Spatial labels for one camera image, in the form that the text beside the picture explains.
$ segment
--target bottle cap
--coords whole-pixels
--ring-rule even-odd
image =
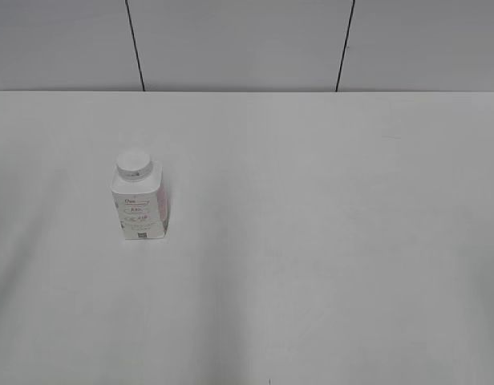
[[[139,148],[133,148],[117,156],[117,172],[124,180],[145,179],[152,172],[151,156]]]

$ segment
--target panel seam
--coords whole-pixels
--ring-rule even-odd
[[[136,38],[135,38],[135,30],[133,29],[132,13],[129,10],[128,0],[124,0],[124,2],[126,3],[126,10],[128,11],[129,30],[132,33],[133,46],[135,48],[136,66],[138,67],[138,72],[140,75],[140,83],[142,84],[142,91],[145,91],[144,75],[142,74],[142,66],[140,65],[140,57],[138,55],[138,48],[136,47]]]
[[[340,86],[340,79],[342,78],[343,61],[345,60],[345,52],[346,52],[346,49],[347,49],[348,44],[349,44],[350,26],[352,25],[352,17],[354,15],[355,5],[356,5],[356,0],[352,0],[352,6],[350,7],[349,24],[347,25],[347,28],[346,28],[345,42],[343,43],[342,60],[340,61],[340,68],[338,70],[338,78],[336,79],[336,88],[334,89],[335,92],[338,92],[338,89]]]

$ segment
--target white table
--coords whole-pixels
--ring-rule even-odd
[[[125,241],[115,156],[164,162]],[[0,385],[494,384],[494,93],[0,93]]]

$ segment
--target bottle label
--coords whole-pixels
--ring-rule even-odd
[[[161,238],[165,235],[167,202],[163,185],[149,194],[112,194],[126,239]]]

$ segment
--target white bottle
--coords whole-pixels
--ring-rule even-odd
[[[111,193],[126,239],[165,236],[167,201],[161,163],[140,149],[117,157]]]

